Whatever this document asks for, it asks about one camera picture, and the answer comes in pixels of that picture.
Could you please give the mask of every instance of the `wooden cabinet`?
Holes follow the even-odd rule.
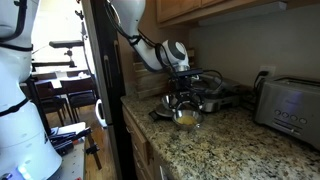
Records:
[[[131,135],[136,174],[139,180],[154,179],[153,150],[128,110],[123,106],[123,117],[128,133]]]
[[[206,7],[206,6],[218,4],[222,1],[226,1],[226,0],[201,0],[201,7]]]
[[[201,0],[157,0],[157,19],[163,22],[200,8]]]
[[[167,164],[160,158],[157,152],[153,152],[154,159],[154,180],[173,180]]]
[[[157,19],[159,27],[194,26],[195,22],[208,17],[271,2],[275,0],[157,0]]]

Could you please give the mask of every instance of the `cabinet drawer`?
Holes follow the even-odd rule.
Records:
[[[143,166],[143,163],[139,158],[139,155],[133,153],[133,158],[138,180],[150,180],[150,178],[148,178],[149,176],[147,175],[146,168]]]
[[[144,137],[144,135],[140,132],[140,129],[133,121],[131,115],[129,114],[128,110],[125,107],[122,107],[124,120],[127,125],[127,131],[131,134],[132,146],[135,151],[138,151],[141,155],[141,158],[146,163],[149,162],[148,156],[148,141]]]
[[[150,150],[150,154],[152,154],[152,158],[148,158],[148,161],[144,161],[142,158],[141,153],[139,152],[139,149],[137,148],[137,146],[134,144],[134,142],[132,142],[132,149],[133,149],[133,154],[135,154],[137,157],[139,157],[141,161],[141,163],[143,164],[143,167],[145,169],[145,173],[148,175],[148,177],[153,177],[153,151]]]

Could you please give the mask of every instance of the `electrical outlet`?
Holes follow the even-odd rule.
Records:
[[[267,77],[274,76],[274,73],[276,72],[276,67],[275,66],[260,66],[260,71],[268,71],[269,74]]]

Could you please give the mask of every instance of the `backsplash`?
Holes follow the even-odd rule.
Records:
[[[190,31],[198,66],[252,86],[260,66],[275,75],[320,79],[320,5]]]

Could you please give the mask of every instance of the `refrigerator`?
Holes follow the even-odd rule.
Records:
[[[80,3],[93,57],[93,62],[88,64],[94,64],[98,104],[101,103],[96,105],[96,113],[101,116],[100,124],[110,137],[117,178],[136,179],[131,137],[126,131],[120,100],[125,95],[125,87],[117,31],[107,17],[103,0],[82,0]]]

